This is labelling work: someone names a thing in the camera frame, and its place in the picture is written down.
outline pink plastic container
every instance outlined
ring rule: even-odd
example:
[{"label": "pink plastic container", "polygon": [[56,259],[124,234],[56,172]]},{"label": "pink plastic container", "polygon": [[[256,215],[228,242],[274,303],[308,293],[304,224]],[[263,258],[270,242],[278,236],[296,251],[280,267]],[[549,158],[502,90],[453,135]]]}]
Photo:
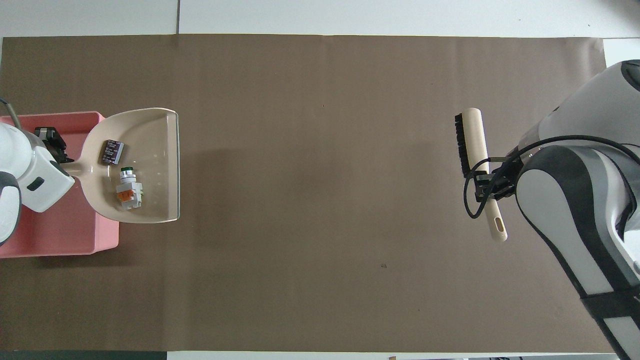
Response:
[{"label": "pink plastic container", "polygon": [[[84,139],[104,117],[96,111],[20,116],[22,128],[55,127],[67,143],[69,158],[78,159]],[[1,122],[13,124],[10,117]],[[120,223],[97,214],[84,198],[79,181],[43,213],[23,206],[15,233],[0,246],[0,258],[87,255],[118,246]]]}]

